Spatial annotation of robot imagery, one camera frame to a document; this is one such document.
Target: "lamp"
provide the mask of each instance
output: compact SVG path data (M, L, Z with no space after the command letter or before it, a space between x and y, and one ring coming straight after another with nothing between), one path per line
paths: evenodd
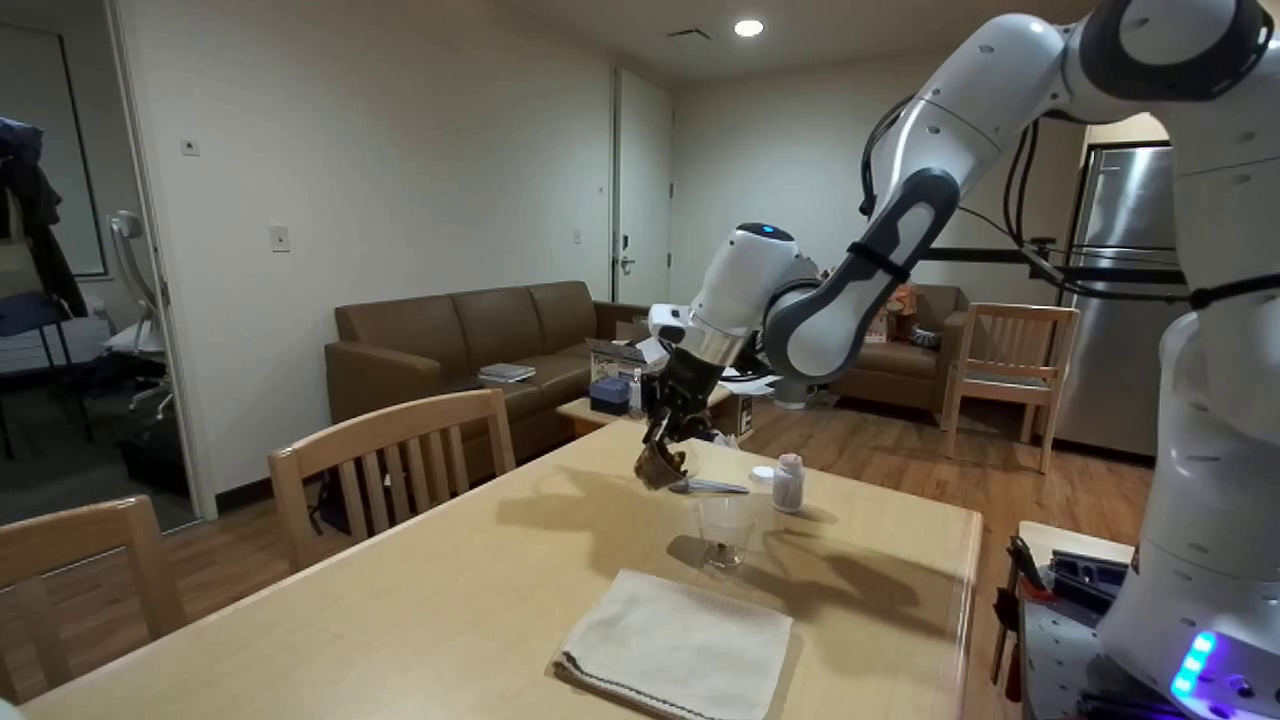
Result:
M731 30L735 30L738 38L759 34L759 30L762 30L762 0L735 0Z

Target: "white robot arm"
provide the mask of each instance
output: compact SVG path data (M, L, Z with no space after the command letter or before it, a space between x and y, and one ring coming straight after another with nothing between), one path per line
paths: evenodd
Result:
M836 381L959 194L1045 113L1167 125L1196 289L1165 337L1140 565L1100 645L1196 716L1280 716L1280 53L1256 0L1100 0L1066 27L997 16L973 30L874 143L882 205L839 267L822 276L767 222L720 246L643 397L634 473L650 488L683 477L668 440L693 435L748 337L770 370Z

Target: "refrigerator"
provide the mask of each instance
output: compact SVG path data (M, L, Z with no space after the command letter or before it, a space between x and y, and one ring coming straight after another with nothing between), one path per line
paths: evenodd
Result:
M1171 146L1092 143L1078 166L1063 276L1102 292L1183 297L1175 267ZM1074 362L1054 440L1155 456L1158 337L1183 301L1092 301L1078 307Z

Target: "ceiling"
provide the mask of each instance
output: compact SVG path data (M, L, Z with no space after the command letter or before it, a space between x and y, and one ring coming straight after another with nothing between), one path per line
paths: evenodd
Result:
M946 46L1007 6L1048 19L1074 19L1089 6L1089 0L767 0L767 30L735 38L738 0L509 3L674 85Z

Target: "wooden chair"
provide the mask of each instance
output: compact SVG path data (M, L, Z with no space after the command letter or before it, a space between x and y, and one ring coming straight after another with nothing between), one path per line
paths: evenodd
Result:
M474 459L466 446L485 440L491 462L485 473L514 469L509 402L494 389L377 408L273 452L293 569L466 493L480 477L466 462L485 462L485 452ZM311 508L325 481L341 488L347 540L319 534Z
M1023 402L1018 440L1030 440L1035 408L1045 413L1039 473L1051 459L1054 399L1074 348L1074 307L1051 303L974 303L968 307L955 362L946 370L942 430L955 452L959 402Z
M66 565L125 553L153 634L185 624L177 585L162 569L161 529L149 497L104 499L71 513L51 513L21 522L0 522L0 587L16 592L21 626L37 646L42 684L71 674L66 651L42 592L42 576ZM16 679L0 655L0 694L16 698Z

